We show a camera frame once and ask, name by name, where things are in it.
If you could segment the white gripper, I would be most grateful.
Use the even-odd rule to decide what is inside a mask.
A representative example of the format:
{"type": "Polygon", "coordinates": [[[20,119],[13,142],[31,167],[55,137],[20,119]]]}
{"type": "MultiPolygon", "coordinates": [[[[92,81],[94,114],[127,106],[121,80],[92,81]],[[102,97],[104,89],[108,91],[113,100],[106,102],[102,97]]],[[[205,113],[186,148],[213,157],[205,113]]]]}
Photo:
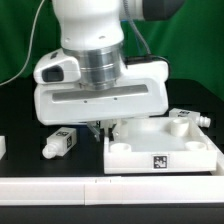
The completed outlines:
{"type": "Polygon", "coordinates": [[[168,109],[165,82],[169,66],[164,61],[120,65],[115,80],[86,84],[78,60],[61,49],[40,59],[34,70],[34,92],[38,120],[45,125],[87,123],[100,141],[97,121],[116,119],[112,136],[119,136],[121,118],[164,114],[168,109]]]}

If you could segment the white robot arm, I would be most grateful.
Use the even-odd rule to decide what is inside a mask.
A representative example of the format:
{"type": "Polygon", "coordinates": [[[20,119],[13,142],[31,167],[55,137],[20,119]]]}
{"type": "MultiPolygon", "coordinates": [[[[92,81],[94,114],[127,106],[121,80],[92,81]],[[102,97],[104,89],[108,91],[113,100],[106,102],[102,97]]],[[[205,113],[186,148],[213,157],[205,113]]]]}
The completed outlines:
{"type": "Polygon", "coordinates": [[[169,64],[151,52],[124,58],[120,22],[172,17],[185,0],[52,0],[61,47],[34,70],[38,120],[44,125],[150,117],[168,109],[169,64]]]}

